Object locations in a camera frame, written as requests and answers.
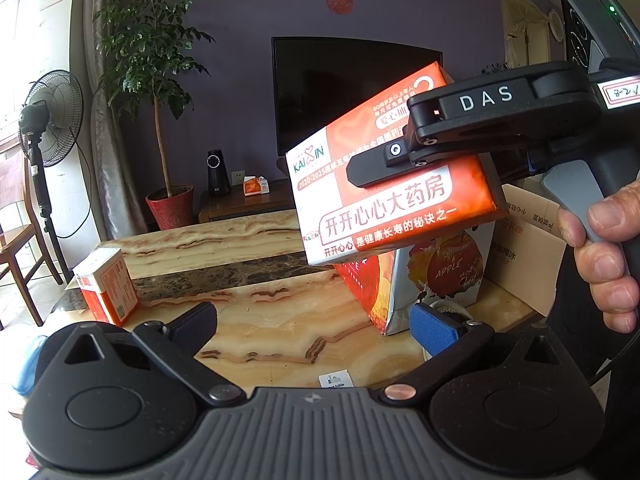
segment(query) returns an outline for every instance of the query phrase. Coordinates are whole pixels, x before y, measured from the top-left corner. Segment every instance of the human hand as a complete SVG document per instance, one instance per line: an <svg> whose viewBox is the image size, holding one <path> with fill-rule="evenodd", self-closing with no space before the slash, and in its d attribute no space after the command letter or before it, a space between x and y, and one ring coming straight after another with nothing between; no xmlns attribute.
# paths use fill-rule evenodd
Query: human hand
<svg viewBox="0 0 640 480"><path fill-rule="evenodd" d="M640 288L635 279L624 275L622 250L612 242L624 242L640 234L640 180L593 204L588 209L588 221L593 232L607 241L587 240L576 215L563 209L558 212L562 237L574 248L578 272L590 284L605 325L616 332L630 333L638 322Z"/></svg>

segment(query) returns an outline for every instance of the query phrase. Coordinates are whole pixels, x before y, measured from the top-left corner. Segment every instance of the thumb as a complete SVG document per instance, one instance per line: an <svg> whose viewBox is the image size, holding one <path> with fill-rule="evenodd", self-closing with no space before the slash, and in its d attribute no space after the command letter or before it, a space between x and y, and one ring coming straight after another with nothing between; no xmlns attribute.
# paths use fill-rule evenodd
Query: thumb
<svg viewBox="0 0 640 480"><path fill-rule="evenodd" d="M610 242L625 242L640 234L640 180L593 204L588 218L593 231Z"/></svg>

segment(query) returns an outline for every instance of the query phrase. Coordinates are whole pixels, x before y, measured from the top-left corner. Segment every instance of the marble table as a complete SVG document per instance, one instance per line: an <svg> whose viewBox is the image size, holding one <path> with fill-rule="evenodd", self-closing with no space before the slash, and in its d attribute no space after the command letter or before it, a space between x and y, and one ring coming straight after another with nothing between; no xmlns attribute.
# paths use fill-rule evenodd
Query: marble table
<svg viewBox="0 0 640 480"><path fill-rule="evenodd" d="M409 332L381 336L332 267L306 262L294 210L210 222L101 244L120 247L140 297L125 328L169 322L207 300L218 332L196 358L242 386L319 386L347 369L355 386L381 386L423 361ZM484 280L469 311L496 330L532 316ZM46 321L48 332L92 319L72 282Z"/></svg>

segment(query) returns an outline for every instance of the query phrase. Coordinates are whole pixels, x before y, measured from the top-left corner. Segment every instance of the red flower pot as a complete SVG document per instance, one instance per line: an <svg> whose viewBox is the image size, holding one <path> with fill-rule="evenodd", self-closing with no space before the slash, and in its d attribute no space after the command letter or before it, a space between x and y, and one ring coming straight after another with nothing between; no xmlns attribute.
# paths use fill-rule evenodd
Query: red flower pot
<svg viewBox="0 0 640 480"><path fill-rule="evenodd" d="M161 189L145 198L162 231L193 224L193 186L172 187L172 197L166 195L166 189Z"/></svg>

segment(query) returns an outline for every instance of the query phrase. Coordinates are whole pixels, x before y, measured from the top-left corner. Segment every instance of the purple wall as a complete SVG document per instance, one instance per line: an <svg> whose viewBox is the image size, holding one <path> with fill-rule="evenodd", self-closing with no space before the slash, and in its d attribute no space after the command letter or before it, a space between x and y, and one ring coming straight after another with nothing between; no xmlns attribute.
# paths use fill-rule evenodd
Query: purple wall
<svg viewBox="0 0 640 480"><path fill-rule="evenodd" d="M246 170L282 178L277 159L272 36L336 36L393 41L441 50L453 78L477 75L504 61L500 0L354 0L351 14L339 16L326 0L201 0L190 24L216 38L203 42L194 57L211 78L179 75L195 110L179 121L162 112L162 130L172 181L195 184L197 197L207 187L207 151L221 148L229 172ZM547 12L548 0L532 0ZM562 56L559 44L554 57ZM123 119L123 135L138 192L163 187L150 108L135 124Z"/></svg>

